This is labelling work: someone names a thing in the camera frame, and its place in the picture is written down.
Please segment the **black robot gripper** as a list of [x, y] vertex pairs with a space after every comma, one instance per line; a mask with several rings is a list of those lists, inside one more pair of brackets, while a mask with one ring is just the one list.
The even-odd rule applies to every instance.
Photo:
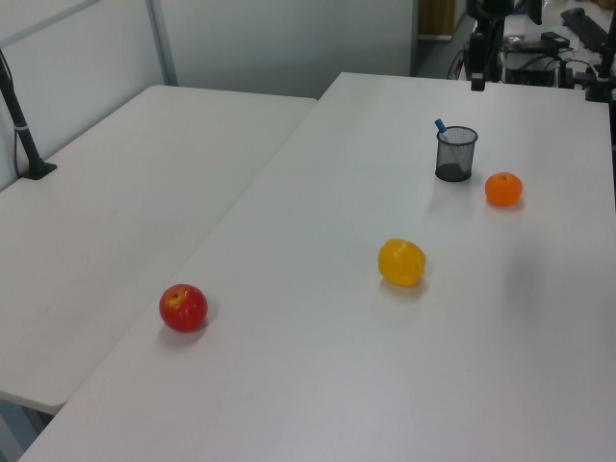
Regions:
[[[467, 0], [466, 13], [475, 20], [494, 20], [488, 28], [488, 57], [486, 77], [489, 81], [499, 81], [502, 75], [501, 44], [504, 19], [513, 11], [512, 0]], [[486, 37], [473, 32], [469, 42], [469, 70], [471, 90], [485, 89]]]

